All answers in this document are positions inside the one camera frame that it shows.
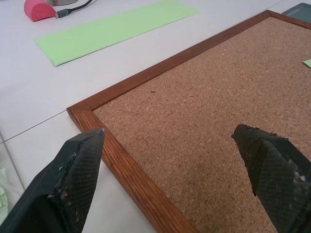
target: white table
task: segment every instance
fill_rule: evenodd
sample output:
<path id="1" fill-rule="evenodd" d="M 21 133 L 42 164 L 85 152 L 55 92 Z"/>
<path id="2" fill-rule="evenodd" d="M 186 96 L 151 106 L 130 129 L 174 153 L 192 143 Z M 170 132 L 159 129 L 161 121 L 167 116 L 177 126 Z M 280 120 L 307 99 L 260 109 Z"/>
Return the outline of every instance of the white table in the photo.
<path id="1" fill-rule="evenodd" d="M 200 13 L 55 67 L 35 37 L 154 0 L 97 0 L 68 17 L 36 23 L 25 16 L 23 0 L 0 0 L 0 131 L 25 186 L 79 133 L 67 107 L 267 8 L 283 12 L 299 3 L 181 1 Z M 103 163 L 84 232 L 155 232 Z"/>

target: cork surface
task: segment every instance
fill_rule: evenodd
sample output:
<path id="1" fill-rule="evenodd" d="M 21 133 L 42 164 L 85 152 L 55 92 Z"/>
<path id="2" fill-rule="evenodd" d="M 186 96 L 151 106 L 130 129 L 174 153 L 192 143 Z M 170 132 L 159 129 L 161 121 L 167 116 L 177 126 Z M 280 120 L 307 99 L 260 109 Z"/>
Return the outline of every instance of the cork surface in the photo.
<path id="1" fill-rule="evenodd" d="M 311 31 L 267 18 L 94 111 L 200 233 L 276 232 L 230 137 L 247 124 L 311 159 Z"/>

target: green sheet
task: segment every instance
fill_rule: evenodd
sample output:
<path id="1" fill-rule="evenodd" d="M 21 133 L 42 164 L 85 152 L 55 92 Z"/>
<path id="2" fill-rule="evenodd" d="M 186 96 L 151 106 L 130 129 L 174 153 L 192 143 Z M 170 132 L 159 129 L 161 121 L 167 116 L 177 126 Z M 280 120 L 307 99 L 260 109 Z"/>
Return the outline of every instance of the green sheet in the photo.
<path id="1" fill-rule="evenodd" d="M 45 35 L 35 42 L 58 66 L 196 13 L 197 10 L 183 3 L 162 0 Z"/>
<path id="2" fill-rule="evenodd" d="M 0 179 L 6 181 L 5 169 L 0 169 Z M 4 188 L 0 185 L 0 225 L 4 222 L 8 216 L 8 197 L 6 196 Z"/>
<path id="3" fill-rule="evenodd" d="M 307 66 L 309 66 L 311 68 L 311 59 L 306 60 L 303 62 L 304 64 L 306 64 Z"/>

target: wooden frame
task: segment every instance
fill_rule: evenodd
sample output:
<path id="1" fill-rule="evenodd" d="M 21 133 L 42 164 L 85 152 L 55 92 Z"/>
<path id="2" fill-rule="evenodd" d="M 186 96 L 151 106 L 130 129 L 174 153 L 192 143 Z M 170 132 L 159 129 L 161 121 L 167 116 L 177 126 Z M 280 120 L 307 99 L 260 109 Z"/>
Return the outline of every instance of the wooden frame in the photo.
<path id="1" fill-rule="evenodd" d="M 266 10 L 69 107 L 67 112 L 82 132 L 105 128 L 103 123 L 93 113 L 95 109 L 268 17 L 274 17 L 311 30 L 311 24 L 309 23 Z M 148 177 L 116 138 L 106 128 L 105 130 L 106 137 L 102 160 L 145 214 L 153 227 L 158 232 L 195 233 L 196 230 L 175 208 L 159 187 Z"/>

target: black cable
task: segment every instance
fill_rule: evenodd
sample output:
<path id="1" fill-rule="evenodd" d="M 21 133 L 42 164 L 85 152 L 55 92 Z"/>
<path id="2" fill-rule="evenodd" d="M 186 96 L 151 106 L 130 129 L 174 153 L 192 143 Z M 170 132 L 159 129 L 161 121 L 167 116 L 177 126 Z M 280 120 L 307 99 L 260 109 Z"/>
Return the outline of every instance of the black cable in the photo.
<path id="1" fill-rule="evenodd" d="M 86 3 L 84 3 L 83 5 L 81 6 L 77 6 L 75 8 L 72 8 L 72 9 L 63 9 L 63 10 L 60 10 L 58 12 L 56 12 L 55 14 L 55 17 L 56 18 L 62 18 L 62 17 L 65 17 L 67 15 L 69 15 L 70 13 L 74 12 L 74 11 L 77 11 L 77 10 L 80 10 L 84 7 L 86 7 L 87 5 L 89 5 L 93 0 L 88 0 Z"/>
<path id="2" fill-rule="evenodd" d="M 81 8 L 86 7 L 87 5 L 89 5 L 89 4 L 91 3 L 91 1 L 93 1 L 93 0 L 88 0 L 86 3 L 84 3 L 84 4 L 81 5 L 81 6 L 77 6 L 77 7 L 75 7 L 75 8 L 68 9 L 69 14 L 70 14 L 71 12 L 73 12 L 73 11 L 80 10 Z"/>

